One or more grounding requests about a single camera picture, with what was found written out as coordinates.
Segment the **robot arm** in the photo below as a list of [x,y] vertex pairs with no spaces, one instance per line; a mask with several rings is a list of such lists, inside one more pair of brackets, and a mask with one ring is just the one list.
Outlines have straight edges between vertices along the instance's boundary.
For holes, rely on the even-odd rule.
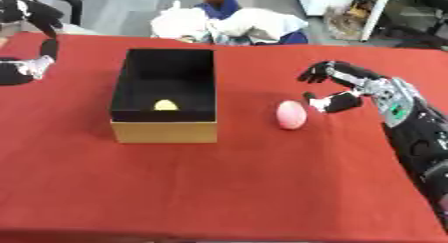
[[0,85],[24,84],[44,77],[57,59],[59,45],[55,29],[62,28],[59,21],[62,16],[59,10],[37,0],[0,0],[0,26],[28,21],[50,37],[42,42],[36,59],[0,57]]
[[398,160],[448,230],[448,119],[428,104],[414,86],[345,62],[315,64],[299,81],[326,79],[350,90],[318,99],[304,97],[320,112],[335,113],[362,105],[370,97],[383,118],[382,127]]

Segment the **red tablecloth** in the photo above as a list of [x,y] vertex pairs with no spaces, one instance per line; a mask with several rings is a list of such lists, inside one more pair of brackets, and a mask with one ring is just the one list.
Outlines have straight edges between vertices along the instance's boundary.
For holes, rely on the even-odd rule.
[[[20,34],[1,55],[33,58]],[[101,231],[213,240],[446,240],[396,161],[370,104],[309,111],[280,130],[275,106],[335,84],[295,78],[339,59],[401,76],[448,112],[448,54],[366,47],[215,47],[218,144],[121,145],[108,106],[129,48],[207,48],[62,36],[40,82],[0,88],[0,230]]]

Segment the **open box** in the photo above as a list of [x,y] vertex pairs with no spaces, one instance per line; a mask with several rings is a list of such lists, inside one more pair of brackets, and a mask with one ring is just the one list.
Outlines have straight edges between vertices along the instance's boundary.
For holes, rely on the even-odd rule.
[[[178,110],[155,110],[161,100]],[[129,50],[110,113],[121,143],[216,142],[213,51]]]

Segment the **ball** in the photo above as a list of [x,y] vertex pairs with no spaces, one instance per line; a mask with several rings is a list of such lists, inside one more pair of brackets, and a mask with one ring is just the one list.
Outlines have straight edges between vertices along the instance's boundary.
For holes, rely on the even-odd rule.
[[277,121],[281,128],[295,130],[306,122],[306,111],[296,101],[284,101],[277,108]]

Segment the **floor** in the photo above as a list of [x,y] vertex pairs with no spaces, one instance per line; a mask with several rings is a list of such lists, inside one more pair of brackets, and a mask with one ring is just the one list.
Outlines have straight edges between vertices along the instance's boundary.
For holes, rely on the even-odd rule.
[[[44,0],[66,13],[64,21],[68,22],[70,9],[63,2]],[[149,22],[159,15],[160,10],[171,6],[174,0],[83,0],[84,14],[82,27],[106,35],[150,36]],[[202,0],[180,0],[183,7],[191,7]],[[328,34],[320,18],[306,18],[298,0],[238,0],[243,7],[259,7],[271,9],[280,13],[289,13],[306,19],[310,25],[305,29],[312,44],[325,45],[369,45],[393,46],[398,40],[372,38],[367,43],[359,41],[335,40]],[[409,6],[405,2],[390,2],[389,14],[394,21],[402,24],[425,28],[433,21],[432,12]],[[442,34],[448,36],[448,29]]]

